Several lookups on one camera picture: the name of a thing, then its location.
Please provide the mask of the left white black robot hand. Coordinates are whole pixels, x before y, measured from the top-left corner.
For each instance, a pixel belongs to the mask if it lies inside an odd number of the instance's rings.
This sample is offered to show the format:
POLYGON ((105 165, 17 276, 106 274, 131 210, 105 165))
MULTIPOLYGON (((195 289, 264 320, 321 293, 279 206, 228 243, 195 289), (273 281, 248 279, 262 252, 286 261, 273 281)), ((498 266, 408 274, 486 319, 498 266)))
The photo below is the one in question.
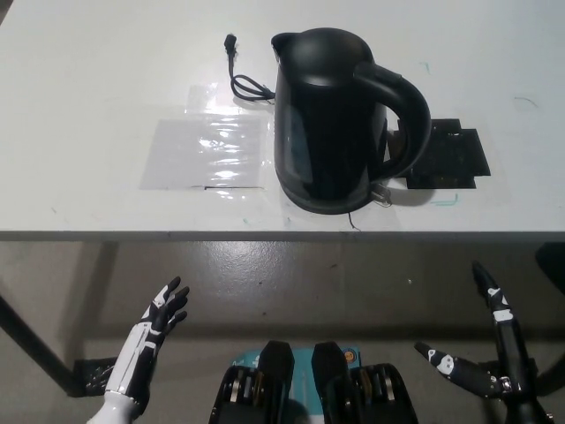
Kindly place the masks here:
POLYGON ((147 406, 158 353, 167 335, 183 321, 189 287, 175 277, 161 288, 126 338, 106 390, 126 396, 141 409, 147 406))

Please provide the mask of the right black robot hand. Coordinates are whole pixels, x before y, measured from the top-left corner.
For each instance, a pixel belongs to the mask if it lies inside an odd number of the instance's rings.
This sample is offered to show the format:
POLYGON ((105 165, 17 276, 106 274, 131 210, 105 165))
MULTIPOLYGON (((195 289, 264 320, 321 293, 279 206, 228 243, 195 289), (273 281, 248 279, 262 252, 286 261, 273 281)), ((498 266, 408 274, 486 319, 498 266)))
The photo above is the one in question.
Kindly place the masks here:
POLYGON ((415 343, 414 348, 444 379, 474 395, 509 399, 516 403, 528 402, 535 397, 534 377, 519 322, 501 287, 486 268, 474 261, 471 269, 478 293, 490 310, 499 373, 423 342, 415 343))

